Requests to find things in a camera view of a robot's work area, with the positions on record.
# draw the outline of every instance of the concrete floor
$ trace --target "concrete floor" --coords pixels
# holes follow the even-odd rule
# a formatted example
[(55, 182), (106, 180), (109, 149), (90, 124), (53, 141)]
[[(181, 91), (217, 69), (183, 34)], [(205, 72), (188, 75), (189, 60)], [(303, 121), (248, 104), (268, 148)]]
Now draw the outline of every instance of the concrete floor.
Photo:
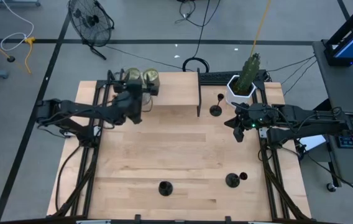
[[(179, 3), (175, 0), (102, 1), (105, 10), (116, 23), (112, 40), (138, 39), (197, 39), (200, 29), (188, 22), (174, 24), (180, 19)], [(212, 21), (204, 28), (203, 39), (252, 40), (257, 32), (266, 0), (223, 0)], [(353, 13), (353, 0), (344, 0), (349, 13)], [(38, 39), (57, 39), (66, 17), (66, 0), (42, 1), (42, 7), (13, 7), (14, 11), (35, 24)], [(206, 1), (197, 1), (192, 20), (202, 22)], [(211, 1), (209, 12), (216, 1)], [(337, 0), (278, 0), (273, 1), (262, 28), (260, 40), (307, 40), (329, 38), (344, 22)], [(0, 8), (0, 38), (13, 32), (29, 32), (29, 25)], [(78, 39), (69, 25), (66, 39)], [(196, 44), (120, 44), (112, 47), (164, 63), (181, 66), (191, 57)], [(41, 86), (55, 44), (35, 44), (29, 59), (33, 75), (7, 63), (0, 55), (0, 69), (9, 72), (9, 78), (0, 79), (0, 195), (25, 131), (37, 93)], [(21, 45), (10, 52), (23, 61), (29, 48)], [(49, 81), (45, 99), (74, 100), (81, 80), (106, 77), (106, 71), (120, 68), (149, 67), (161, 72), (179, 71), (125, 55), (108, 48), (98, 49), (108, 60), (93, 55), (86, 46), (63, 44)], [(201, 45), (198, 56), (211, 66), (211, 72), (239, 70), (251, 50), (250, 45)], [(261, 68), (268, 70), (293, 63), (313, 54), (310, 46), (258, 45)], [(189, 64), (191, 69), (200, 67)], [(282, 82), (297, 67), (271, 73), (275, 82)], [(286, 91), (305, 69), (301, 69), (283, 85)], [(326, 99), (326, 90), (318, 66), (312, 66), (305, 76), (286, 95), (286, 102), (305, 109), (314, 108)], [(63, 147), (63, 140), (34, 129), (10, 194), (2, 220), (40, 218), (46, 215), (53, 182)], [(325, 185), (330, 182), (327, 172), (311, 161), (302, 162), (302, 174), (314, 218), (326, 222), (353, 223), (353, 190), (343, 185), (329, 193)]]

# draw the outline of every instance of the wooden table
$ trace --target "wooden table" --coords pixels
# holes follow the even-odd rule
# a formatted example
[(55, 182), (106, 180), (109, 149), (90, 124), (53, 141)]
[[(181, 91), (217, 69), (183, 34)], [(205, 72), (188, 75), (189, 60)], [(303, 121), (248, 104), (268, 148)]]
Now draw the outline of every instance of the wooden table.
[[(76, 102), (91, 104), (96, 82), (80, 82)], [(268, 103), (284, 104), (279, 83), (266, 83)], [(234, 117), (234, 109), (223, 100), (222, 115), (213, 117), (215, 105), (225, 86), (202, 86), (201, 116), (196, 108), (153, 108), (142, 113), (143, 122), (127, 121), (114, 130), (105, 130), (99, 150), (98, 165), (88, 218), (144, 220), (271, 220), (265, 174), (257, 158), (259, 140), (256, 130), (244, 132), (244, 141), (236, 142), (232, 129), (223, 122)], [(81, 124), (88, 119), (75, 118)], [(67, 139), (60, 165), (78, 145)], [(294, 149), (292, 141), (284, 147)], [(76, 184), (81, 160), (80, 150), (66, 165), (60, 184), (63, 203)], [(296, 156), (278, 152), (285, 190), (301, 211), (310, 217), (308, 199)], [(229, 188), (229, 173), (246, 172), (237, 188)], [(173, 193), (163, 197), (160, 181), (173, 184)], [(282, 217), (277, 191), (278, 217)], [(48, 214), (55, 212), (55, 185)], [(82, 211), (85, 190), (80, 197)]]

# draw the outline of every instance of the white cord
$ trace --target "white cord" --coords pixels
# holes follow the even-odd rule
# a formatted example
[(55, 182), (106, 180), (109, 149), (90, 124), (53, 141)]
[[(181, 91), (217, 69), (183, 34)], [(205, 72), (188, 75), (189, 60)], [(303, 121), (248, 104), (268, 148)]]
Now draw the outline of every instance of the white cord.
[[(32, 25), (32, 31), (31, 31), (28, 35), (26, 35), (26, 34), (24, 34), (24, 33), (22, 33), (22, 32), (16, 32), (16, 33), (14, 33), (14, 34), (11, 34), (11, 35), (5, 37), (5, 38), (1, 41), (1, 43), (0, 43), (1, 48), (2, 48), (3, 50), (5, 50), (5, 51), (10, 51), (10, 50), (14, 50), (14, 49), (17, 48), (18, 46), (20, 46), (20, 44), (23, 43), (23, 41), (25, 41), (25, 39), (29, 38), (30, 35), (32, 35), (33, 30), (34, 30), (34, 24), (31, 23), (30, 21), (28, 21), (27, 19), (22, 18), (21, 16), (19, 16), (18, 14), (16, 14), (14, 11), (12, 11), (12, 10), (9, 8), (9, 6), (7, 5), (7, 3), (5, 3), (5, 0), (1, 0), (1, 1), (2, 1), (2, 3), (4, 3), (4, 5), (8, 8), (8, 10), (9, 10), (11, 13), (13, 13), (13, 14), (14, 14), (15, 16), (17, 16), (19, 19), (22, 19), (23, 21), (28, 22), (29, 24)], [(4, 43), (4, 41), (5, 41), (6, 39), (12, 37), (13, 35), (19, 35), (19, 34), (21, 34), (21, 35), (24, 36), (23, 40), (22, 40), (19, 44), (15, 45), (15, 46), (14, 46), (13, 48), (11, 48), (11, 49), (5, 49), (5, 48), (2, 46), (3, 43)]]

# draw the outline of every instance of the electric fan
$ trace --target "electric fan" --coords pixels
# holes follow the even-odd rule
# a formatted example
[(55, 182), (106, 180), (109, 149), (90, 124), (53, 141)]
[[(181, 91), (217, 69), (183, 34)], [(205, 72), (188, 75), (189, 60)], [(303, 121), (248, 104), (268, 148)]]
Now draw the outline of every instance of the electric fan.
[(69, 0), (68, 13), (71, 23), (83, 44), (88, 45), (92, 53), (106, 57), (94, 47), (105, 46), (114, 29), (114, 21), (105, 12), (97, 0)]

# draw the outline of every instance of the cactus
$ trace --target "cactus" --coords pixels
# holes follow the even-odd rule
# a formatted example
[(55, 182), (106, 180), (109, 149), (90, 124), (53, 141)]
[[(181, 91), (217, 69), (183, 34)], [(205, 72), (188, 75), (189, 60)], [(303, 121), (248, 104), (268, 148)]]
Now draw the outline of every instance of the cactus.
[(260, 57), (258, 53), (253, 54), (245, 62), (239, 79), (233, 84), (232, 90), (236, 95), (248, 95), (252, 81), (259, 71)]

